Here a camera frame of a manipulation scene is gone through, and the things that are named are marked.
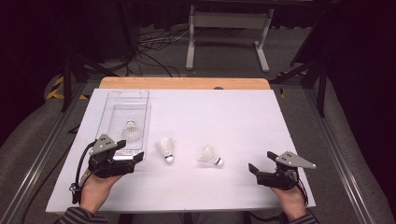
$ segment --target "striped sleeve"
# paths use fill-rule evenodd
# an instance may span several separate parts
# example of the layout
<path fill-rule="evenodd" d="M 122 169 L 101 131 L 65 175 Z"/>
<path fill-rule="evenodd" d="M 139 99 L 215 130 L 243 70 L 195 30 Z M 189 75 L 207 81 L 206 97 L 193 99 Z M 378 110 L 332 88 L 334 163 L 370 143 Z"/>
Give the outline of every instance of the striped sleeve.
<path fill-rule="evenodd" d="M 306 215 L 290 222 L 290 224 L 319 224 L 319 222 L 313 216 Z"/>
<path fill-rule="evenodd" d="M 99 224 L 107 222 L 106 217 L 93 215 L 80 207 L 69 207 L 64 216 L 58 219 L 55 224 Z"/>

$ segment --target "clear plastic box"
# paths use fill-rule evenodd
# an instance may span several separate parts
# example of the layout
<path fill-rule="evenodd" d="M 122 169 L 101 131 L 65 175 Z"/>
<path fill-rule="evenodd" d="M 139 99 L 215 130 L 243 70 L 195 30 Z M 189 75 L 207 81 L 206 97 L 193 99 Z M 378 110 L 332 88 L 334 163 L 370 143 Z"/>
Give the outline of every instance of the clear plastic box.
<path fill-rule="evenodd" d="M 134 155 L 145 151 L 149 112 L 148 91 L 112 91 L 108 94 L 96 138 L 105 133 L 116 142 L 127 140 L 126 132 L 131 127 L 128 122 L 131 121 L 134 130 L 139 133 L 137 139 L 126 141 L 126 147 L 116 152 L 114 160 L 130 160 Z"/>

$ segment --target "desk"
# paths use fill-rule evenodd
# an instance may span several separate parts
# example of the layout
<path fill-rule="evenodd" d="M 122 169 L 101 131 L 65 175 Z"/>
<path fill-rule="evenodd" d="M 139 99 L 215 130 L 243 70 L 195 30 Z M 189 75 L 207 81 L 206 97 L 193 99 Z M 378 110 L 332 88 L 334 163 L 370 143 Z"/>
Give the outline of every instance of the desk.
<path fill-rule="evenodd" d="M 215 91 L 215 86 L 234 87 Z M 247 90 L 246 83 L 257 82 Z M 154 90 L 155 83 L 159 88 Z M 240 83 L 244 90 L 236 90 Z M 96 136 L 106 95 L 131 88 L 150 92 L 150 124 L 146 158 L 134 173 L 113 188 L 101 211 L 116 213 L 191 212 L 255 210 L 279 207 L 277 197 L 256 183 L 248 163 L 272 173 L 275 163 L 266 151 L 296 153 L 274 92 L 264 79 L 106 77 L 94 91 L 76 140 L 49 199 L 47 212 L 64 212 L 71 204 L 68 188 L 74 181 L 82 150 Z M 174 139 L 175 161 L 167 164 L 154 142 L 165 136 Z M 197 161 L 209 144 L 223 158 L 221 167 Z M 309 206 L 315 206 L 304 172 Z"/>

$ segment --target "shuttlecock in plastic container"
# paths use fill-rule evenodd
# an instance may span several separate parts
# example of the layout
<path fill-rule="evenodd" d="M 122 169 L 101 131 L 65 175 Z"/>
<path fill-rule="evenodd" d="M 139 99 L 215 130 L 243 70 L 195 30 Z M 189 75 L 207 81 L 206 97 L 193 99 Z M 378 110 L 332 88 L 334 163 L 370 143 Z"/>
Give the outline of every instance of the shuttlecock in plastic container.
<path fill-rule="evenodd" d="M 198 161 L 205 161 L 221 166 L 224 161 L 215 153 L 212 147 L 206 146 L 204 152 L 198 158 Z"/>
<path fill-rule="evenodd" d="M 125 140 L 127 141 L 134 141 L 140 138 L 140 132 L 137 130 L 134 121 L 131 119 L 129 119 L 126 122 L 126 126 L 123 131 L 124 131 Z"/>
<path fill-rule="evenodd" d="M 174 158 L 172 155 L 172 138 L 165 137 L 160 141 L 155 143 L 155 146 L 161 151 L 163 156 L 165 157 L 166 162 L 171 163 L 173 162 Z"/>

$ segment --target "desk leg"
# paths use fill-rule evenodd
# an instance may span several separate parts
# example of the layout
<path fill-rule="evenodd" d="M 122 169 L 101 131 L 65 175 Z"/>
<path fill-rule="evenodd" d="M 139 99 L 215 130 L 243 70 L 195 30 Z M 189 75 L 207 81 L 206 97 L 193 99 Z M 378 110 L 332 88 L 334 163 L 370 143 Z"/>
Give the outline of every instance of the desk leg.
<path fill-rule="evenodd" d="M 195 52 L 195 39 L 194 39 L 194 6 L 190 9 L 190 39 L 189 39 L 189 51 L 187 52 L 186 69 L 191 70 L 194 64 L 194 52 Z"/>
<path fill-rule="evenodd" d="M 264 51 L 262 50 L 262 47 L 264 46 L 265 37 L 267 37 L 268 29 L 270 28 L 271 19 L 273 18 L 273 14 L 274 14 L 274 10 L 269 9 L 268 13 L 267 13 L 267 18 L 262 26 L 262 37 L 261 37 L 260 41 L 256 41 L 254 43 L 256 52 L 257 52 L 257 56 L 259 56 L 260 65 L 262 66 L 262 71 L 264 73 L 268 73 L 270 71 L 270 68 L 268 66 L 268 62 L 267 62 L 267 59 L 265 58 Z"/>

